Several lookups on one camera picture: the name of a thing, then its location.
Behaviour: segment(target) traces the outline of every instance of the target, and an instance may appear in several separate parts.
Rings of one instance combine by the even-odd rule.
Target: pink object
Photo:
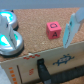
[[[62,29],[57,21],[47,23],[46,33],[49,39],[59,38],[61,30]]]

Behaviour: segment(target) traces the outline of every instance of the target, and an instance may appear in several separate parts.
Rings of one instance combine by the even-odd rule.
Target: light blue blade
[[[64,36],[63,36],[63,46],[65,48],[67,40],[68,40],[68,36],[69,36],[69,29],[68,29],[69,24],[66,24],[66,28],[65,28],[65,32],[64,32]]]

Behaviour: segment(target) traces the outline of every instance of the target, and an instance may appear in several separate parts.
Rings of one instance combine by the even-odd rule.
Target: red block
[[[46,33],[49,39],[59,38],[61,30],[62,28],[57,21],[47,23]]]

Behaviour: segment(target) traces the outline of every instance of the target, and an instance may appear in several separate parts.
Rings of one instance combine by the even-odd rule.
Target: speckled surface
[[[24,56],[29,52],[35,53],[47,49],[63,46],[63,35],[66,23],[69,23],[70,16],[79,8],[58,8],[58,9],[27,9],[14,10],[18,18],[18,32],[24,39],[24,51],[19,55]],[[62,31],[60,38],[49,40],[46,35],[46,23],[58,21]],[[84,25],[81,30],[75,35],[72,43],[83,41]],[[0,56],[0,62],[14,58],[3,58]]]

